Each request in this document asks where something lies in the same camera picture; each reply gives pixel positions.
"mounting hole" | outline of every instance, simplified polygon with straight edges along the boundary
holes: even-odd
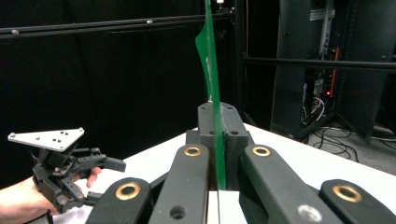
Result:
[[[334,191],[335,195],[348,202],[358,203],[361,201],[361,194],[350,186],[336,185],[332,187],[332,191]]]
[[[171,209],[170,215],[173,219],[182,219],[186,216],[186,209],[177,205]]]
[[[140,192],[140,186],[135,182],[130,182],[119,186],[116,196],[120,200],[130,200],[136,197]]]
[[[271,151],[266,147],[254,147],[253,153],[258,156],[269,156],[271,154]]]
[[[201,155],[201,149],[198,147],[188,147],[184,150],[184,154],[188,156],[199,156]]]
[[[322,215],[318,211],[318,209],[309,206],[308,204],[302,204],[298,206],[297,208],[298,213],[300,214],[301,217],[303,217],[305,220],[310,221],[310,222],[321,222],[322,220]]]

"bolt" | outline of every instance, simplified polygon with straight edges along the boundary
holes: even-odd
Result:
[[[19,35],[20,34],[20,32],[18,30],[12,30],[11,33],[14,34],[14,35]]]

